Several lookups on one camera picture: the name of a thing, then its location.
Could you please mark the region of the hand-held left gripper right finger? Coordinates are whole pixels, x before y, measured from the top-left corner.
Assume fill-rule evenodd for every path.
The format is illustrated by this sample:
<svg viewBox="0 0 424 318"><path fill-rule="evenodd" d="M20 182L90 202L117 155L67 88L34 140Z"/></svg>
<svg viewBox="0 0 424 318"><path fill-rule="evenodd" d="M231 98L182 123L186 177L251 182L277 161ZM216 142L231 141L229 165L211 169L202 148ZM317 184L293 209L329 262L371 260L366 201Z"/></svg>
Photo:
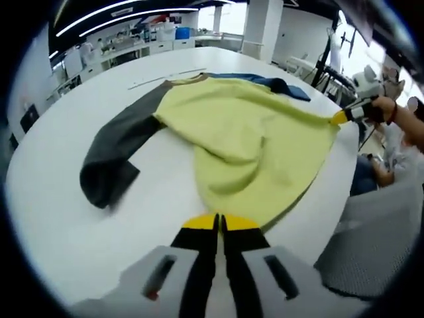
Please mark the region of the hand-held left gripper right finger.
<svg viewBox="0 0 424 318"><path fill-rule="evenodd" d="M268 243L258 225L222 215L227 277L238 317L358 317L367 305L323 286L312 266Z"/></svg>

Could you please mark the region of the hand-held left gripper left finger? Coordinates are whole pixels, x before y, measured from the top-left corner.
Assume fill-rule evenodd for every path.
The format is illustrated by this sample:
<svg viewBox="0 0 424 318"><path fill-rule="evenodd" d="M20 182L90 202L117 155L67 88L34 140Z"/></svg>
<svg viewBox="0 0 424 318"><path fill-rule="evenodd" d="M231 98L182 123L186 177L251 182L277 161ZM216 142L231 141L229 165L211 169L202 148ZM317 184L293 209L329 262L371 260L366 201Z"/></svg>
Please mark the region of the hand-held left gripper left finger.
<svg viewBox="0 0 424 318"><path fill-rule="evenodd" d="M215 276L219 216L186 221L171 245L160 245L121 273L99 299L72 306L73 317L204 317Z"/></svg>

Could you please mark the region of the person's right hand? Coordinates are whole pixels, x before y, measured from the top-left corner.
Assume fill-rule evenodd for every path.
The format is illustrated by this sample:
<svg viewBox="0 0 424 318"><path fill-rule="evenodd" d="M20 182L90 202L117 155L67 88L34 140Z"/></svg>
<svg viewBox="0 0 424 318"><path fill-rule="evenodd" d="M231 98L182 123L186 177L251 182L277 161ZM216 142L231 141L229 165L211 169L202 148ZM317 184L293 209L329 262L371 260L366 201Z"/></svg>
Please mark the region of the person's right hand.
<svg viewBox="0 0 424 318"><path fill-rule="evenodd" d="M385 123L390 125L398 112L397 103L389 98L384 96L378 96L376 100L372 102L374 106L373 113L365 113L365 117L374 122L374 123Z"/></svg>

